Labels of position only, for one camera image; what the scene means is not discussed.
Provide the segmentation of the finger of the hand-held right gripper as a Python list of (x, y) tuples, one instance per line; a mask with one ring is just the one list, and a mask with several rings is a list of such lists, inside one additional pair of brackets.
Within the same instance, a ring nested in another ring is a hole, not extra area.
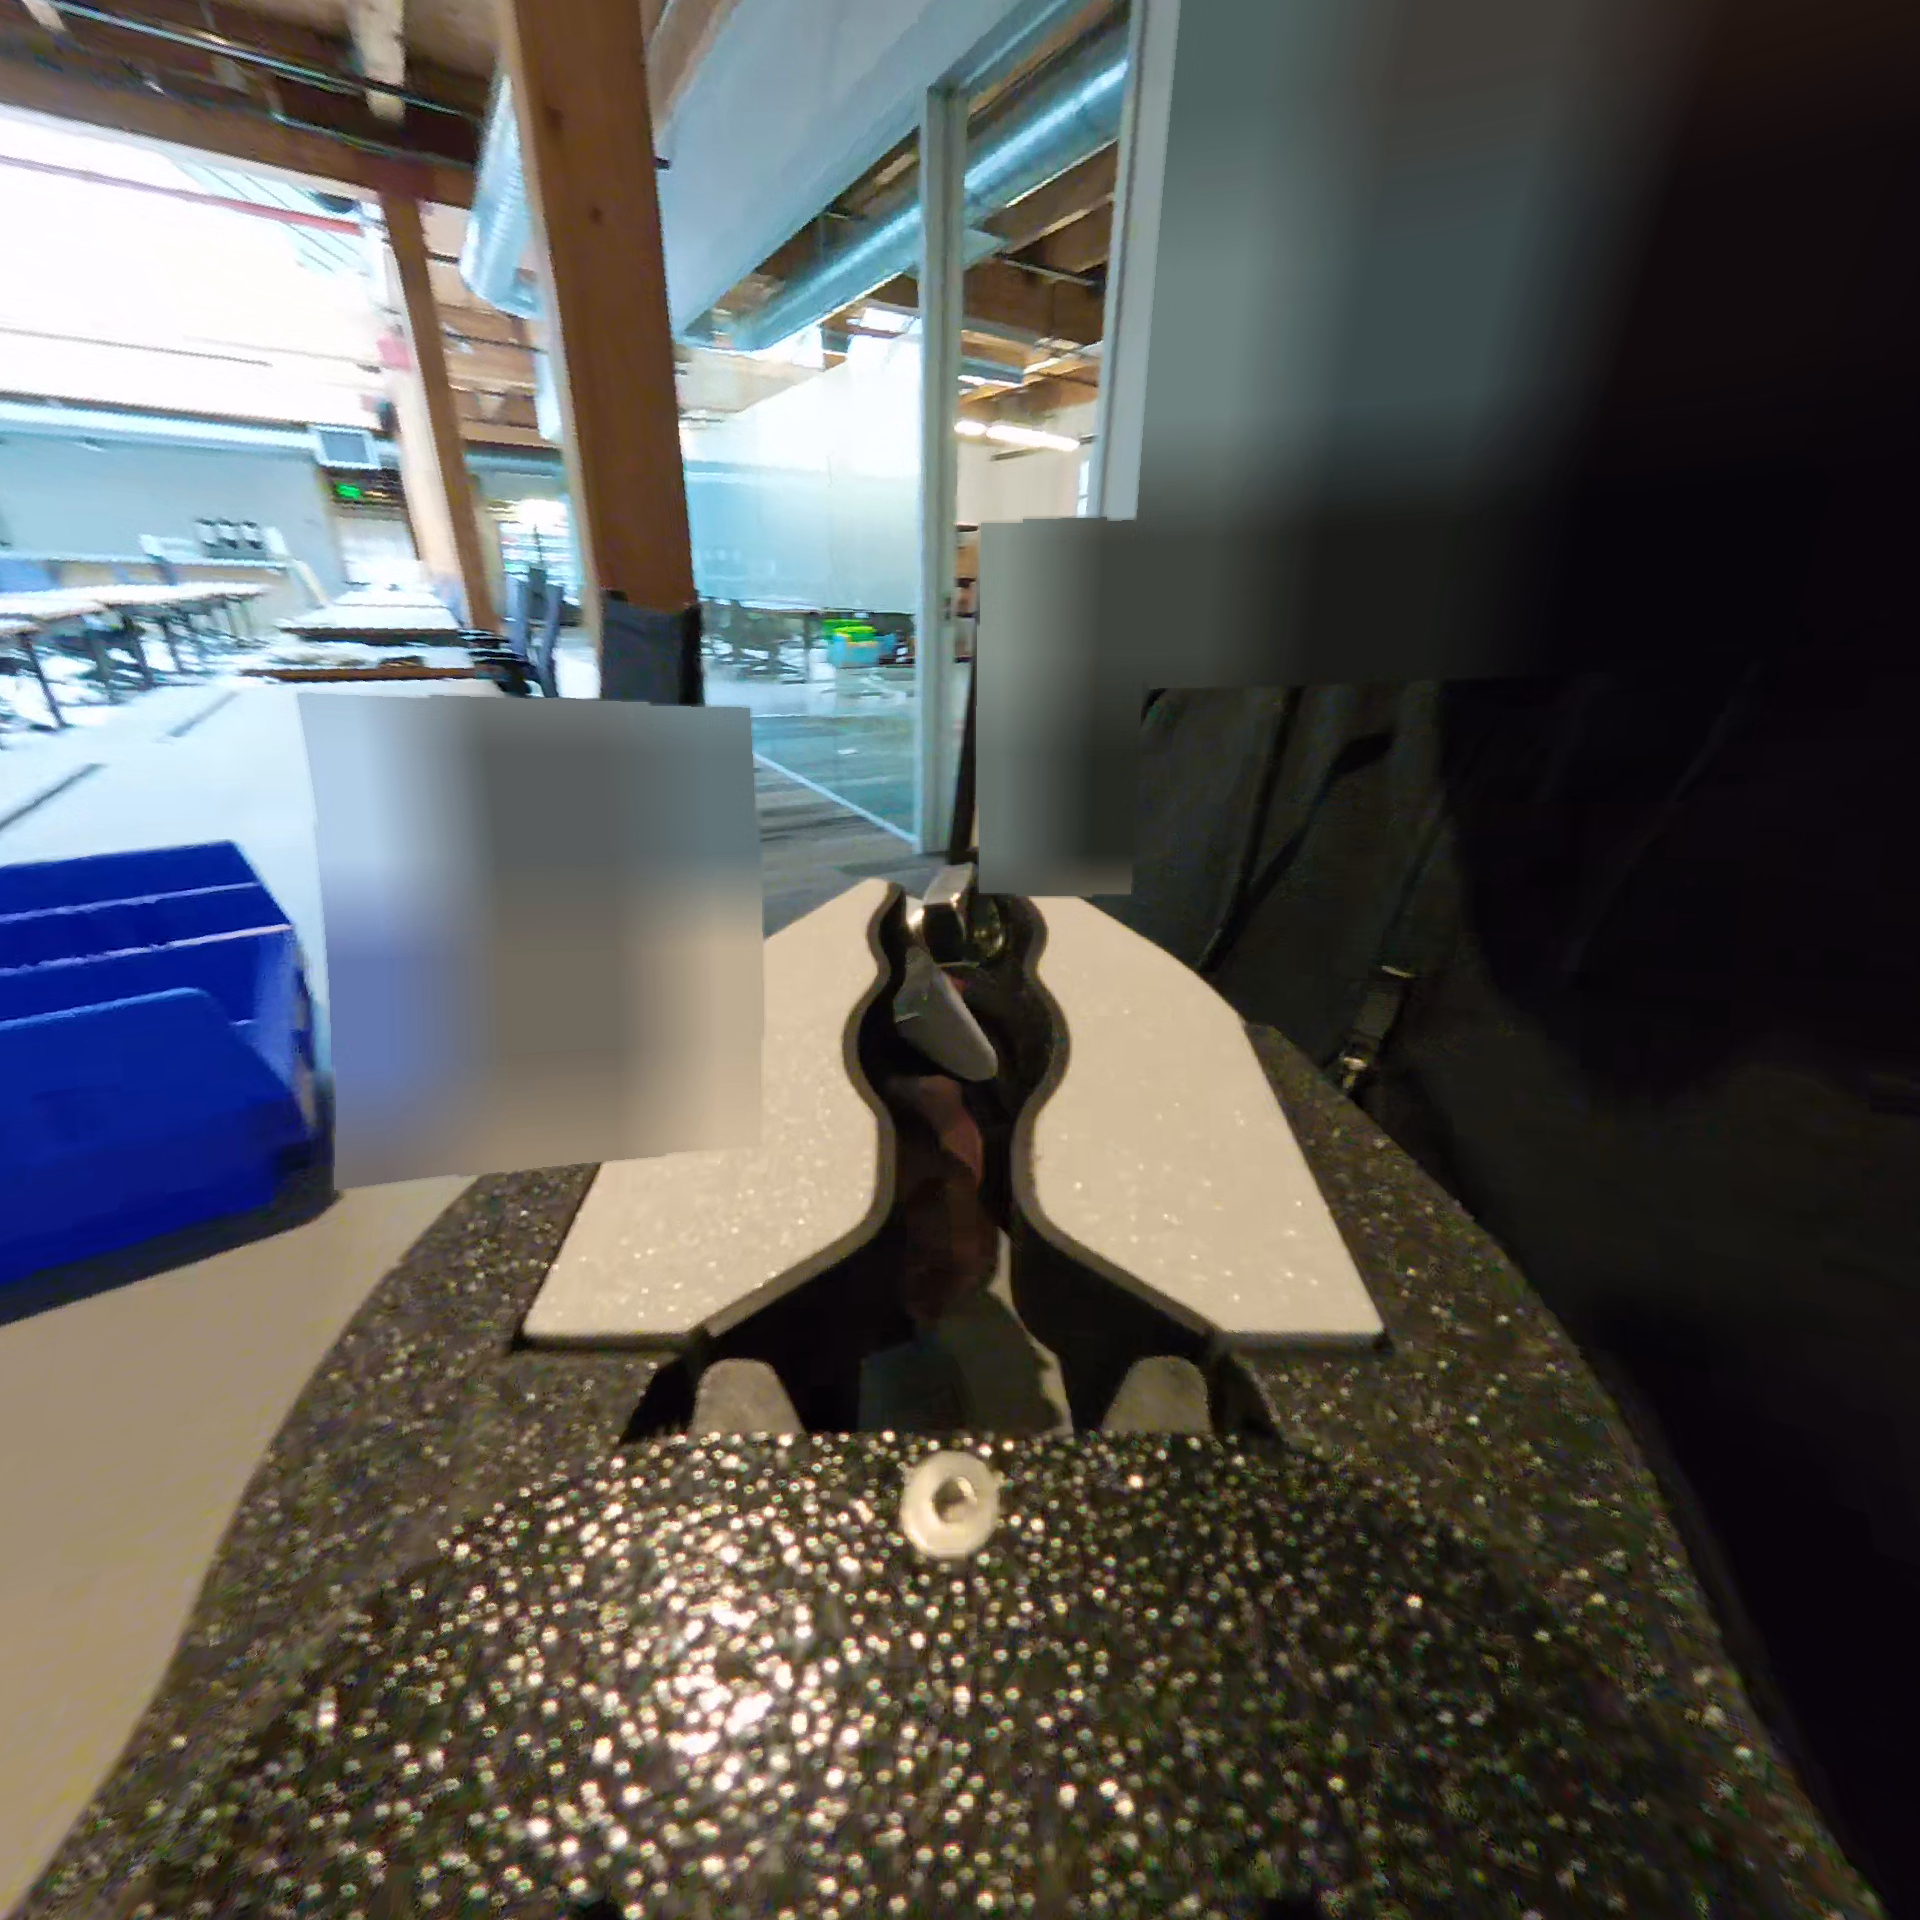
[(936, 1073), (972, 1085), (998, 1075), (998, 1054), (959, 987), (930, 955), (908, 955), (891, 1019), (898, 1039)]

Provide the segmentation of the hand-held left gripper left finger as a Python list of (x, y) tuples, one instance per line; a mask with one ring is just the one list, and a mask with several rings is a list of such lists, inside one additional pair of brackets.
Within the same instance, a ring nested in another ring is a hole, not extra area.
[(527, 1347), (716, 1337), (869, 1244), (895, 1130), (858, 1063), (891, 970), (888, 879), (858, 879), (763, 945), (759, 1138), (602, 1166), (518, 1325)]

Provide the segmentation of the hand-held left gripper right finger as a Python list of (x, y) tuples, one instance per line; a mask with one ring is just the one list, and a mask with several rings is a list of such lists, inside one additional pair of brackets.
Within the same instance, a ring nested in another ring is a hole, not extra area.
[(1029, 910), (1050, 1054), (1015, 1122), (1023, 1223), (1229, 1347), (1379, 1345), (1383, 1316), (1235, 1007), (1086, 898)]

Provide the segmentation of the large blue plastic bin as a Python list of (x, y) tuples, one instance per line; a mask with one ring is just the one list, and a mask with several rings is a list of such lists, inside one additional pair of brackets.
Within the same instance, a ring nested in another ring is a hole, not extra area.
[(275, 1209), (326, 1159), (303, 948), (240, 845), (5, 863), (5, 1290)]

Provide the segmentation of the person's right hand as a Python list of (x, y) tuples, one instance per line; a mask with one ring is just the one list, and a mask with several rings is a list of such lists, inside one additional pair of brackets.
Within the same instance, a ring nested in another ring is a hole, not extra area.
[(888, 1082), (898, 1141), (901, 1294), (917, 1329), (935, 1329), (986, 1290), (998, 1225), (983, 1196), (986, 1143), (959, 1082), (910, 1073)]

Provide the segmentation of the wooden column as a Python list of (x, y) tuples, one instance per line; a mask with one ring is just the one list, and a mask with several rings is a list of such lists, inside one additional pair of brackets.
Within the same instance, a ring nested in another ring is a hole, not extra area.
[(466, 628), (495, 627), (495, 596), (459, 406), (447, 380), (446, 338), (428, 267), (421, 206), (379, 194), (389, 253), (400, 287), (406, 371), (394, 388), (400, 466), (423, 564), (456, 594)]
[(604, 591), (699, 602), (644, 28), (636, 2), (510, 2), (499, 18), (596, 655)]

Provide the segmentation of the row of white desks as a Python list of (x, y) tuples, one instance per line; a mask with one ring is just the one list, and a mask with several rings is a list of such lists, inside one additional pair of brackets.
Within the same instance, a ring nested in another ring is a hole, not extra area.
[(109, 582), (5, 591), (5, 719), (64, 734), (90, 707), (213, 682), (263, 642), (268, 582)]

